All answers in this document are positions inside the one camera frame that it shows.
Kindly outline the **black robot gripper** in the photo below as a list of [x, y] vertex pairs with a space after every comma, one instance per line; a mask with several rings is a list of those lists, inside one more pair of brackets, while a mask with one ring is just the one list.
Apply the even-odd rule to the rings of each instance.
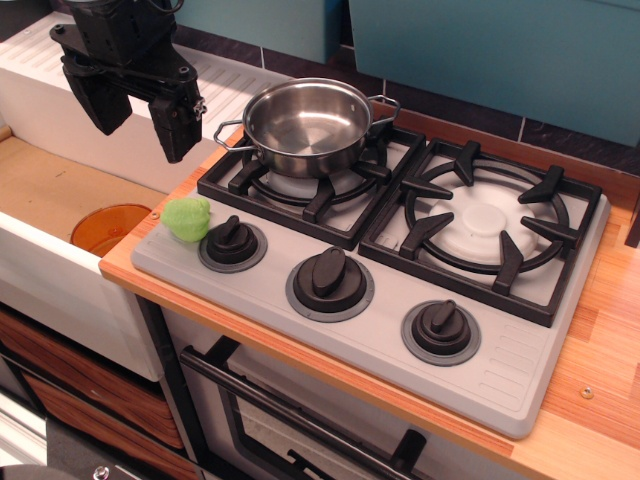
[[67, 1], [74, 22], [50, 37], [83, 110], [105, 135], [132, 114], [127, 92], [149, 103], [167, 161], [179, 163], [202, 139], [196, 70], [173, 46], [181, 1]]

